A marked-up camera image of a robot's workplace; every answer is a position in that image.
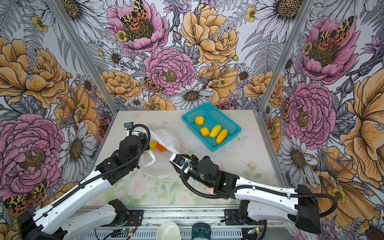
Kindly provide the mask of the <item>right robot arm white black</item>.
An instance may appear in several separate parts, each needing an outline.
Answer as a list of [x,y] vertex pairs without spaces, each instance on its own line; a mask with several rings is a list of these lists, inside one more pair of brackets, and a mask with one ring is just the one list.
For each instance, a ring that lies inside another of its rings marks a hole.
[[194,155],[173,154],[170,163],[195,195],[241,201],[242,221],[290,222],[305,232],[321,233],[318,200],[307,186],[278,188],[259,184],[220,170],[208,156],[198,160]]

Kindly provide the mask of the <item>yellow toy fruit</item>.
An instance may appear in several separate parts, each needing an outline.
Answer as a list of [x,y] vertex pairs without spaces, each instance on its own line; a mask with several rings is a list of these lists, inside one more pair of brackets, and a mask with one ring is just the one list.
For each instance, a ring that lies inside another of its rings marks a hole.
[[210,130],[206,127],[200,129],[200,135],[202,137],[207,137],[210,135]]

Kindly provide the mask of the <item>yellow toy banana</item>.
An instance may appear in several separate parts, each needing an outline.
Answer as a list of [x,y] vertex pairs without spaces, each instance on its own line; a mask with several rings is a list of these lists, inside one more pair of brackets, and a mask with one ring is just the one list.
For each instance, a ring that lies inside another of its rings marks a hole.
[[217,145],[221,145],[226,140],[227,135],[228,135],[227,129],[221,130],[221,132],[218,134],[218,136],[216,138]]

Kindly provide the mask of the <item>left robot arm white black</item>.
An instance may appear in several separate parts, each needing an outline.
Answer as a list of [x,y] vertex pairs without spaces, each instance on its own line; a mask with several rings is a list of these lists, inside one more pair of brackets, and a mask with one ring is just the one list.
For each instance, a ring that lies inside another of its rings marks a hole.
[[120,200],[112,200],[102,208],[76,218],[72,215],[94,196],[138,168],[141,155],[150,150],[150,140],[151,133],[145,125],[132,126],[119,149],[98,164],[79,185],[46,207],[21,214],[17,235],[23,240],[71,240],[100,226],[126,224],[131,217]]

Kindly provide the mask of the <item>yellow toy lemon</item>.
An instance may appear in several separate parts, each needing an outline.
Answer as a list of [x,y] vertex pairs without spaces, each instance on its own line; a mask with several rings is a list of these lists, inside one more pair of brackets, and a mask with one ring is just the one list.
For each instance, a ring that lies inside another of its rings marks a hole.
[[195,118],[195,124],[198,126],[202,126],[205,123],[205,118],[202,116],[197,116]]

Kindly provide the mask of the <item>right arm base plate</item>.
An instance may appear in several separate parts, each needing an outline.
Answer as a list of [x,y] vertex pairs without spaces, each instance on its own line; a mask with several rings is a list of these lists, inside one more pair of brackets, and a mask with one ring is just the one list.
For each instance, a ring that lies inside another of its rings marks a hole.
[[264,226],[266,224],[265,220],[255,221],[247,216],[242,216],[239,209],[224,209],[224,217],[222,223],[225,223],[226,226]]

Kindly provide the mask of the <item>orange toy fruit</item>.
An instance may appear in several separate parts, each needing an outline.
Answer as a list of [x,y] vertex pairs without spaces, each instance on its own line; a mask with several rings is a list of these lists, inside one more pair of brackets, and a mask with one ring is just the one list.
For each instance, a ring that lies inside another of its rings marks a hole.
[[161,145],[160,143],[157,143],[157,150],[159,152],[165,152],[167,150],[167,148],[164,147],[163,145]]

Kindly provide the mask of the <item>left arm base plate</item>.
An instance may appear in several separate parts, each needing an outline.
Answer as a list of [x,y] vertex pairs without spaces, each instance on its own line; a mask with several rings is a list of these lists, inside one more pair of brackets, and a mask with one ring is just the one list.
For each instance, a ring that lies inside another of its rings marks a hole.
[[120,211],[113,221],[104,227],[139,227],[142,225],[143,215],[143,210]]

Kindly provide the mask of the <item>translucent white plastic bag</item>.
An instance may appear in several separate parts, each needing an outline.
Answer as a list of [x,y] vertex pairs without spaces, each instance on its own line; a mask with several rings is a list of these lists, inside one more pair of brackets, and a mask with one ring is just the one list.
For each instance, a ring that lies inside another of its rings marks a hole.
[[165,152],[157,149],[144,152],[140,158],[139,167],[149,177],[164,179],[176,173],[170,163],[173,154],[179,154],[181,142],[169,129],[150,130],[151,140],[156,141],[167,148]]

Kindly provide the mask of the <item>yellow toy mango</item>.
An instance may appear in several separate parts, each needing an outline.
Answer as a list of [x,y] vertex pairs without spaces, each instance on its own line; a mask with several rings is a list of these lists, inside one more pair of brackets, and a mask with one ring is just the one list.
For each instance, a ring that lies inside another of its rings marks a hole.
[[214,126],[209,134],[209,137],[213,139],[216,138],[220,134],[221,130],[222,130],[221,125]]

